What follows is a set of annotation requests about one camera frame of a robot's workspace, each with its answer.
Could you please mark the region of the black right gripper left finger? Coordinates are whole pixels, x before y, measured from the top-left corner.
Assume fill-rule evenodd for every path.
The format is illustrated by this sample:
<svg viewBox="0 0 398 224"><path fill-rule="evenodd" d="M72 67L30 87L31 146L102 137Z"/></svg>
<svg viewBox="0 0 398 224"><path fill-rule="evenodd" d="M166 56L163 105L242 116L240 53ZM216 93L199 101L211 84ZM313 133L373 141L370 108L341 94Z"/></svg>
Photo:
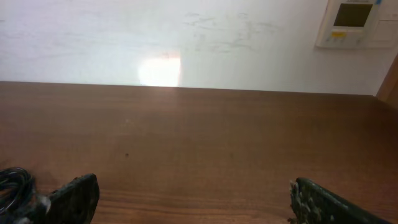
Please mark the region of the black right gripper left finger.
<svg viewBox="0 0 398 224"><path fill-rule="evenodd" d="M100 198L97 177L86 174L18 211L18 224L90 224Z"/></svg>

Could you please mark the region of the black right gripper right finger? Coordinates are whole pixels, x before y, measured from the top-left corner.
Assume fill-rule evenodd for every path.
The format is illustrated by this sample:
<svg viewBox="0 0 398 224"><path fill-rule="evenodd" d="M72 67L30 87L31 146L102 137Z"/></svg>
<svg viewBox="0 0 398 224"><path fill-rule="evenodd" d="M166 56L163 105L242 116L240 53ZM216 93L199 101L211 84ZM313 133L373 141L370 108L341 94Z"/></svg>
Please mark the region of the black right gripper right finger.
<svg viewBox="0 0 398 224"><path fill-rule="evenodd" d="M303 177L290 182L290 224L390 224Z"/></svg>

